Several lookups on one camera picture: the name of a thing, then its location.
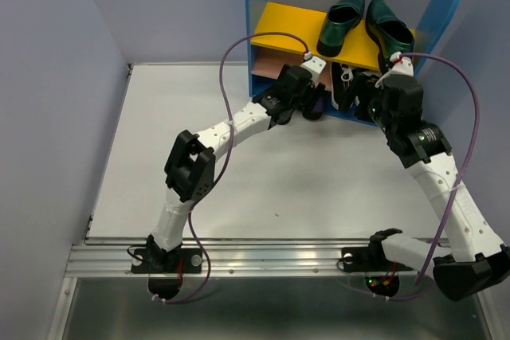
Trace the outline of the green loafer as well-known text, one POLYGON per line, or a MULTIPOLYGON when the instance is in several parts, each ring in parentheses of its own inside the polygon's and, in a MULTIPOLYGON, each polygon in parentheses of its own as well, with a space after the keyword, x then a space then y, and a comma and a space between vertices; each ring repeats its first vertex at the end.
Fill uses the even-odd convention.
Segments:
POLYGON ((379 71, 386 73, 388 60, 396 52, 414 51, 414 35, 407 25, 396 17, 383 0, 371 0, 366 12, 365 27, 369 38, 379 49, 379 71))
POLYGON ((325 57, 337 56, 345 42, 347 34, 362 20, 366 0, 339 0, 330 7, 324 18, 317 52, 325 57))

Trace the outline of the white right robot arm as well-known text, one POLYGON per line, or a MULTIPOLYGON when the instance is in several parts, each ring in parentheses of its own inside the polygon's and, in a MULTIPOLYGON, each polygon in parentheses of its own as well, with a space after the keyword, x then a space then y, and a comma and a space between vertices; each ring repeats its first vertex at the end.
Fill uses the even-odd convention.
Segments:
POLYGON ((422 119, 423 88, 412 76, 388 74, 371 90, 367 113, 390 150, 422 189, 440 220, 449 247, 407 236, 401 229, 373 234, 364 247, 344 248, 337 266, 363 272, 375 295, 393 299, 399 271, 431 278, 452 301, 501 283, 509 276, 509 247, 478 209, 439 126, 422 119))

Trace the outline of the black sneaker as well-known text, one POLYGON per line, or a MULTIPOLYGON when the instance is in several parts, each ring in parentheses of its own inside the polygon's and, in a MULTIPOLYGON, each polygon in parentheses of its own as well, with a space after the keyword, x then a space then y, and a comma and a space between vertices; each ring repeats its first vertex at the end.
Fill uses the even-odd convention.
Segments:
POLYGON ((354 97, 350 86, 355 77, 354 70, 346 64, 336 62, 331 64, 331 103, 342 113, 347 113, 353 103, 354 97))

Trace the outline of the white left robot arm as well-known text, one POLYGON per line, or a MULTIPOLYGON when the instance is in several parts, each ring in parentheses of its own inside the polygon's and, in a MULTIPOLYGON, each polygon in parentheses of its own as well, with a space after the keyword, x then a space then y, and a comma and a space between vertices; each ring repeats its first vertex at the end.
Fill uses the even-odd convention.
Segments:
POLYGON ((198 133, 182 131, 171 149, 164 172, 166 200, 158 224, 146 244, 131 252, 134 274, 198 273, 193 257, 201 250, 182 248, 183 231, 190 212, 213 188, 219 177, 218 160, 228 161, 233 148, 277 125, 285 125, 296 109, 314 107, 323 91, 318 84, 326 67, 312 57, 300 65, 284 65, 277 80, 254 96, 240 111, 198 133))

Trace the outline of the purple loafer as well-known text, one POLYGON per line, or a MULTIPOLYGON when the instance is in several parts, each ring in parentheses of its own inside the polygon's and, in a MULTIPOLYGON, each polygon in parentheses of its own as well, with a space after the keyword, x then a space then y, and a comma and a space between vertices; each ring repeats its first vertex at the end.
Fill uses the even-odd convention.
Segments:
POLYGON ((324 113, 325 87, 319 84, 304 98, 301 114, 306 120, 317 121, 324 113))
POLYGON ((296 110, 300 110, 301 108, 302 108, 302 103, 301 102, 296 102, 296 103, 288 104, 286 109, 285 109, 285 114, 292 116, 293 113, 296 110))

